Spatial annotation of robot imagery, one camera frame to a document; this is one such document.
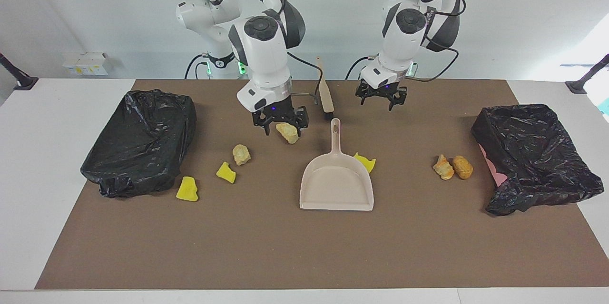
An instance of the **yellow sponge piece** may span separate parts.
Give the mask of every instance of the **yellow sponge piece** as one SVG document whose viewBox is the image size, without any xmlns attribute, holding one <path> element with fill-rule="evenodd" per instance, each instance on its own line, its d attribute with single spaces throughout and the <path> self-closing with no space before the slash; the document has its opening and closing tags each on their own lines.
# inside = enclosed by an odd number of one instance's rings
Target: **yellow sponge piece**
<svg viewBox="0 0 609 304">
<path fill-rule="evenodd" d="M 235 183 L 235 178 L 237 178 L 237 173 L 228 167 L 228 163 L 224 161 L 218 172 L 216 172 L 216 176 L 228 181 L 231 184 Z"/>
<path fill-rule="evenodd" d="M 366 168 L 366 170 L 368 170 L 368 173 L 372 172 L 374 164 L 376 164 L 376 159 L 368 160 L 366 157 L 359 155 L 357 152 L 353 157 L 363 163 L 363 166 Z"/>
<path fill-rule="evenodd" d="M 196 184 L 194 183 L 194 178 L 182 178 L 182 183 L 180 185 L 178 193 L 176 194 L 176 198 L 182 200 L 189 200 L 191 202 L 196 202 L 196 200 L 198 200 L 198 196 L 196 195 Z"/>
</svg>

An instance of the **beige dustpan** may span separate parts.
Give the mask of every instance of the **beige dustpan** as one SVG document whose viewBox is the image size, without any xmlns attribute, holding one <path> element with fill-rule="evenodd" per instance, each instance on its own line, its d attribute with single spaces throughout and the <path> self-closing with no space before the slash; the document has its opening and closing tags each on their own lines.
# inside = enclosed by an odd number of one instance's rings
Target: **beige dustpan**
<svg viewBox="0 0 609 304">
<path fill-rule="evenodd" d="M 370 211 L 374 206 L 368 171 L 341 152 L 341 120 L 331 123 L 332 150 L 311 160 L 300 184 L 301 209 Z"/>
</svg>

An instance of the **black garbage bag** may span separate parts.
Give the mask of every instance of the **black garbage bag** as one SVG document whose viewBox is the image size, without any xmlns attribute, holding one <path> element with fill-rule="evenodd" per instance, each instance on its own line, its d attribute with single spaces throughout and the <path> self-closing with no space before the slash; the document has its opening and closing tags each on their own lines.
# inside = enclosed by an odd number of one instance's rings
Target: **black garbage bag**
<svg viewBox="0 0 609 304">
<path fill-rule="evenodd" d="M 189 96 L 129 91 L 100 133 L 80 172 L 104 197 L 170 189 L 192 142 L 196 111 Z"/>
<path fill-rule="evenodd" d="M 471 132 L 505 179 L 486 208 L 493 215 L 580 202 L 603 192 L 600 178 L 581 160 L 565 127 L 546 105 L 484 108 Z"/>
</svg>

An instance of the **brown table mat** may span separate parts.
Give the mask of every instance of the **brown table mat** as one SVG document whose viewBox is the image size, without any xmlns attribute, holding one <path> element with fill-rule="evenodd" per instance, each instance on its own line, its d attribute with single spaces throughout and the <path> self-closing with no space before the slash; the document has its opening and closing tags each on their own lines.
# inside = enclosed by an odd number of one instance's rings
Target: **brown table mat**
<svg viewBox="0 0 609 304">
<path fill-rule="evenodd" d="M 191 96 L 197 135 L 182 174 L 198 202 L 164 193 L 103 198 L 87 183 L 37 289 L 314 289 L 609 286 L 609 261 L 575 204 L 491 217 L 493 180 L 470 127 L 481 107 L 516 104 L 505 81 L 407 83 L 404 106 L 362 107 L 356 81 L 331 81 L 342 148 L 377 158 L 374 211 L 298 208 L 303 170 L 330 148 L 329 122 L 311 98 L 295 145 L 265 136 L 235 97 L 242 81 L 138 80 L 134 89 Z M 294 81 L 312 91 L 313 81 Z M 236 166 L 245 144 L 252 160 Z M 438 154 L 464 155 L 469 180 L 443 181 Z M 234 185 L 215 176 L 222 161 Z"/>
</svg>

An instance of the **white wall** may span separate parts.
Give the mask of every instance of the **white wall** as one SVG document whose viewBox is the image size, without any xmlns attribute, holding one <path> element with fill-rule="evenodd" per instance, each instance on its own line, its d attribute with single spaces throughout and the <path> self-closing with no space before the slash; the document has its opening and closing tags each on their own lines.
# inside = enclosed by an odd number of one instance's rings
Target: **white wall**
<svg viewBox="0 0 609 304">
<path fill-rule="evenodd" d="M 9 72 L 4 68 L 0 68 L 0 105 L 9 98 L 9 95 L 13 92 L 13 87 L 16 84 L 17 82 L 11 77 Z"/>
<path fill-rule="evenodd" d="M 34 3 L 46 1 L 46 6 Z M 198 35 L 174 18 L 183 0 L 0 0 L 0 48 L 26 72 L 64 77 L 61 53 L 106 52 L 113 77 L 183 76 L 192 55 L 205 50 Z M 256 4 L 246 13 L 255 13 Z M 384 0 L 290 0 L 307 33 L 293 52 L 322 56 L 329 78 L 344 77 L 352 61 L 378 52 Z M 607 0 L 467 0 L 455 48 L 455 78 L 552 79 L 540 65 L 573 48 L 609 13 Z M 62 29 L 50 29 L 50 24 Z M 422 51 L 420 76 L 443 68 L 450 52 Z M 295 78 L 315 72 L 291 63 Z"/>
</svg>

